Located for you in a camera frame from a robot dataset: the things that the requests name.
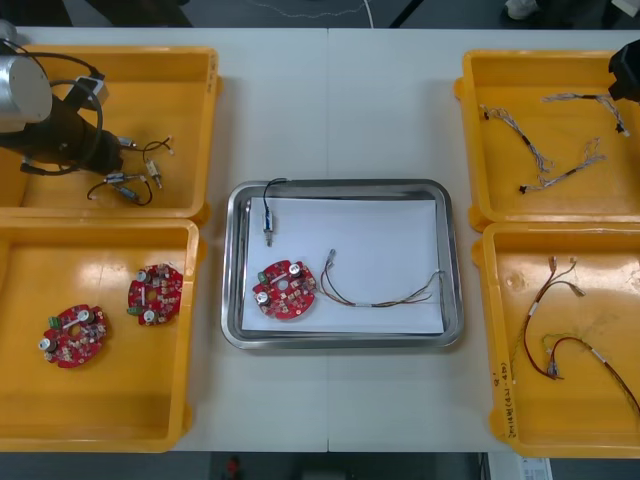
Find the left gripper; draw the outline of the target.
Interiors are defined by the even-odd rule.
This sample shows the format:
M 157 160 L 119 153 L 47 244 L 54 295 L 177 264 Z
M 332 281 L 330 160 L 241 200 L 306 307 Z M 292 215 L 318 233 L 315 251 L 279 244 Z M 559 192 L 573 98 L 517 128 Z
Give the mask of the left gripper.
M 83 123 L 74 130 L 75 167 L 85 171 L 120 171 L 123 165 L 121 144 L 104 128 Z

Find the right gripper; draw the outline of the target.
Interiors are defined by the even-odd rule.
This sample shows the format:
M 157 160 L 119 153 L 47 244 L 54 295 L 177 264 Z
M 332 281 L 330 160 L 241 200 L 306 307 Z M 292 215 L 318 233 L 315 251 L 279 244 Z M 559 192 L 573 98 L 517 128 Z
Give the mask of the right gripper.
M 610 59 L 609 72 L 615 77 L 608 88 L 613 100 L 640 101 L 640 42 L 631 42 Z

